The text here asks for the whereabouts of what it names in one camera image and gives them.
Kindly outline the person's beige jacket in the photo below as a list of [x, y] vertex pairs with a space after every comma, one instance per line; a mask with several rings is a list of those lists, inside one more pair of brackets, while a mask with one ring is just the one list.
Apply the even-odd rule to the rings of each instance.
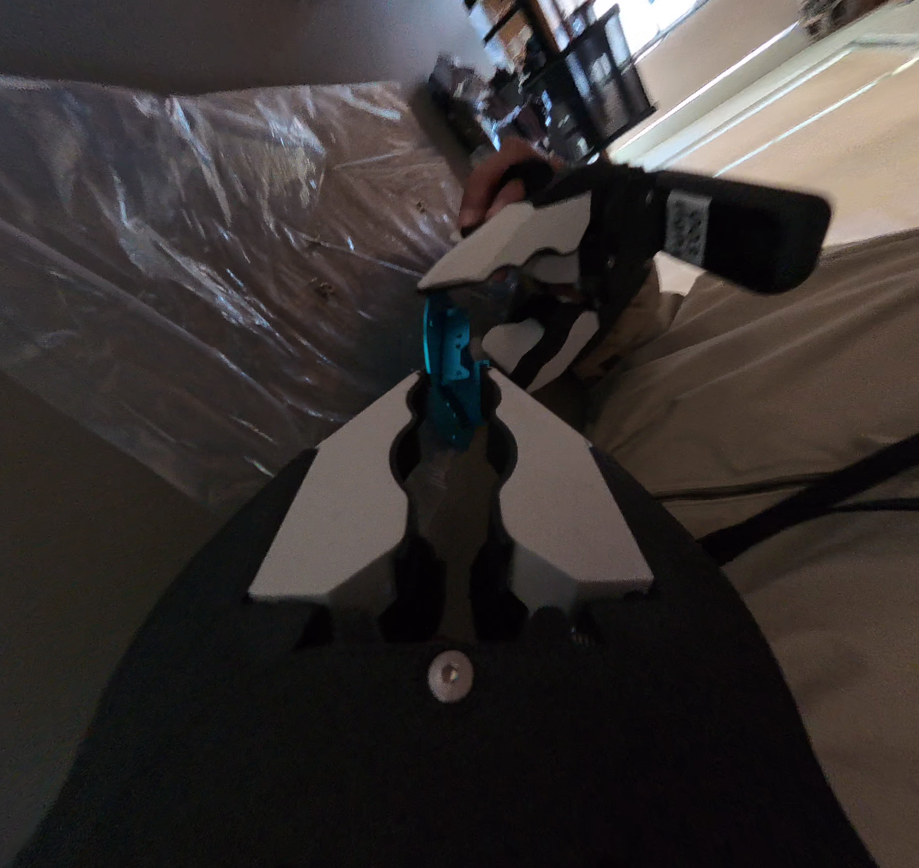
[[[585, 432], [695, 537], [918, 427], [917, 230], [825, 251], [798, 289], [710, 275], [617, 346]], [[917, 866], [917, 511], [803, 522], [727, 575], [879, 866]]]

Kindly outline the person's right forearm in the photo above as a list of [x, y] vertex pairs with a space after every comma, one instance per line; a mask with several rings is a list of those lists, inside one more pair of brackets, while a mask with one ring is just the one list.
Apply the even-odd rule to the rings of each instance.
[[657, 267], [614, 323], [602, 344], [593, 354], [597, 372], [604, 375], [664, 333], [682, 306], [682, 293], [661, 287]]

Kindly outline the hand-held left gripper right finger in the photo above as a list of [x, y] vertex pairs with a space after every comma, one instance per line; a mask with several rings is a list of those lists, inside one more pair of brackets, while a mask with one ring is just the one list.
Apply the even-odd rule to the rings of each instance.
[[591, 443], [500, 371], [488, 379], [511, 445], [497, 494], [511, 593], [529, 611], [647, 593], [654, 577]]

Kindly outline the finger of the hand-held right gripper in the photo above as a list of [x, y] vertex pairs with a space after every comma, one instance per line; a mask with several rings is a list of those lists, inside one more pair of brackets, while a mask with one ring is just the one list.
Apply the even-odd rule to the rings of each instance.
[[535, 256], [575, 253], [591, 219], [591, 193], [535, 206], [513, 203], [443, 255], [420, 279], [420, 292], [487, 282], [502, 269], [520, 269]]
[[482, 340], [485, 355], [516, 386], [535, 392], [567, 371], [599, 332], [599, 316], [585, 308], [557, 308], [493, 327]]

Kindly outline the person's right hand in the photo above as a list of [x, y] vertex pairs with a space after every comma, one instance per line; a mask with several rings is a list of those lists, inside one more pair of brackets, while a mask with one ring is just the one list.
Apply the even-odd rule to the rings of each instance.
[[458, 231], [467, 237], [483, 223], [514, 203], [527, 200], [525, 183], [520, 178], [505, 177], [520, 164], [541, 163], [542, 171], [556, 174], [566, 166], [564, 160], [517, 136], [509, 136], [489, 158], [479, 162], [471, 171], [463, 191]]

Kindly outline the blue metal servo bracket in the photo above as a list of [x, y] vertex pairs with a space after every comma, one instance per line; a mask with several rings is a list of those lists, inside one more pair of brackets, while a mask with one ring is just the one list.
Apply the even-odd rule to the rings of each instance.
[[488, 361], [470, 350], [468, 313], [442, 294], [426, 300], [424, 353], [429, 377], [427, 414], [438, 437], [458, 451], [484, 425], [482, 372]]

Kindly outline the grey desk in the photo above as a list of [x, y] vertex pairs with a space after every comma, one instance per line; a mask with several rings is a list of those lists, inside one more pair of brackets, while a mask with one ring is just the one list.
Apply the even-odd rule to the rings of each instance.
[[[489, 65], [459, 0], [1, 0], [2, 73], [197, 94], [395, 80], [431, 137], [439, 54]], [[59, 792], [133, 633], [220, 526], [2, 375], [2, 866]]]

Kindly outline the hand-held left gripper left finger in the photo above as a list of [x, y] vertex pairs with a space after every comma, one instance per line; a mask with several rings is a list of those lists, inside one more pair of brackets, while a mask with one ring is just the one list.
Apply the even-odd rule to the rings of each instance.
[[255, 602], [304, 601], [375, 619], [396, 598], [394, 558], [409, 529], [396, 449], [417, 421], [411, 372], [323, 440], [248, 587]]

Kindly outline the clear plastic bag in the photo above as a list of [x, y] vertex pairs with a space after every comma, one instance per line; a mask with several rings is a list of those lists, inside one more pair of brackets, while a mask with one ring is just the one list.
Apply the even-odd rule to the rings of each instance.
[[2, 369], [220, 515], [423, 364], [460, 163], [400, 84], [2, 77]]

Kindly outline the blue round metal plate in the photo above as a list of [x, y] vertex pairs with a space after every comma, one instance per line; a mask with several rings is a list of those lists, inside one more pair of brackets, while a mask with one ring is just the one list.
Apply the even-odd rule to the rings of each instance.
[[469, 345], [469, 322], [446, 293], [426, 298], [423, 353], [428, 382], [426, 420], [438, 440], [456, 451], [469, 448], [475, 425], [469, 420], [456, 384], [469, 379], [462, 354]]

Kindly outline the black chair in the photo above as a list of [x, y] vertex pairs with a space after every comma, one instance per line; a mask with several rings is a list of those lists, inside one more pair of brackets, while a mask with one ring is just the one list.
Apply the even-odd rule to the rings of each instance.
[[548, 150], [571, 164], [601, 157], [656, 112], [617, 3], [589, 15], [565, 48], [541, 54], [523, 92], [544, 122]]

